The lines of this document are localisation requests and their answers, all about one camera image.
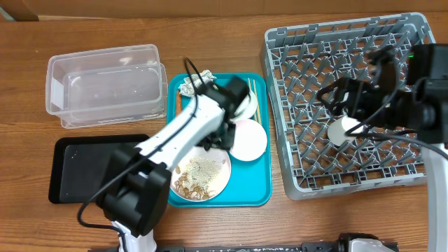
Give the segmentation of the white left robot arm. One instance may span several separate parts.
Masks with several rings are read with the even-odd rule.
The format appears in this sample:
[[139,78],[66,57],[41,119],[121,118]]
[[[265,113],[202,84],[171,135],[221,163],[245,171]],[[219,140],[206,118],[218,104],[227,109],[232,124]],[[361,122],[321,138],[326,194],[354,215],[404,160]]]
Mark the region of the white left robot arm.
[[100,188],[78,210],[83,227],[117,232],[118,251],[156,251],[151,232],[167,208],[172,172],[193,147],[233,146],[232,119],[249,97],[246,82],[233,76],[224,86],[208,81],[193,90],[188,106],[161,131],[113,152]]

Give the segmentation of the white paper cup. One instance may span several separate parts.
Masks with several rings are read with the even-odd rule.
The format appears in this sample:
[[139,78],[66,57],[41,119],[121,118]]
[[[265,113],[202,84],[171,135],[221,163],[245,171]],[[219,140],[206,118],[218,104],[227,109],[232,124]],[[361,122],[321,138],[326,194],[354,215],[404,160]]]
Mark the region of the white paper cup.
[[354,136],[346,136],[346,131],[355,127],[360,122],[354,118],[343,116],[331,123],[328,127],[327,136],[330,142],[335,146],[341,146],[344,142],[352,142],[356,138]]

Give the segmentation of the pink small bowl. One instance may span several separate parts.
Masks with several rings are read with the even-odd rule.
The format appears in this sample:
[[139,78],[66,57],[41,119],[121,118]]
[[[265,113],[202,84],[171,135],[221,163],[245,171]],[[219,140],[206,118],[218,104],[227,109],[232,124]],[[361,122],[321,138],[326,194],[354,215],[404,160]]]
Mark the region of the pink small bowl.
[[267,148],[267,133],[263,126],[251,119],[238,120],[235,126],[230,154],[245,162],[258,159]]

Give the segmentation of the white bowl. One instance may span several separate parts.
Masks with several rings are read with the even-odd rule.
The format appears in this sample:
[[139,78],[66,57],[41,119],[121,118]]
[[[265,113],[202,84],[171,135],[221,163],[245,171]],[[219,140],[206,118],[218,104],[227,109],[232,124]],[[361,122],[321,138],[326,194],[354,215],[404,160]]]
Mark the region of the white bowl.
[[238,106],[235,111],[234,117],[230,119],[231,122],[237,122],[238,120],[249,119],[253,116],[254,108],[251,106],[251,95],[250,91],[248,96],[246,96],[243,102]]

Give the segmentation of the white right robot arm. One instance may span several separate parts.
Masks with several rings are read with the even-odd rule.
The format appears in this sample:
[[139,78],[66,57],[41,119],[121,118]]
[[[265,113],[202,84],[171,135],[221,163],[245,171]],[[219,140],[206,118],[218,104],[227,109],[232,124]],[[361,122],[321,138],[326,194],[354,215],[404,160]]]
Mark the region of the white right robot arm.
[[447,250],[447,45],[414,45],[406,84],[399,86],[395,48],[367,53],[375,67],[370,83],[343,77],[322,87],[317,99],[334,116],[347,112],[357,124],[340,136],[399,140],[421,147],[428,190],[428,250]]

